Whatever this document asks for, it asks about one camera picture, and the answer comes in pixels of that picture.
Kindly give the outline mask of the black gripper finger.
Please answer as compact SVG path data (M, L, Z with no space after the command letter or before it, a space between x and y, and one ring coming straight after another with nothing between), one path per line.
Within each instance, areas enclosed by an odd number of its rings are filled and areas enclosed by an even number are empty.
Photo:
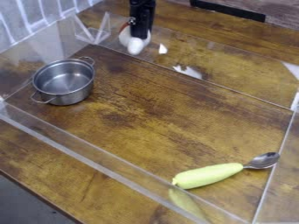
M146 39L150 0L129 0L129 27L133 38Z
M154 21L154 7L156 7L156 0L148 0L146 1L146 9L149 12L149 18L148 18L148 30L152 31L153 21Z

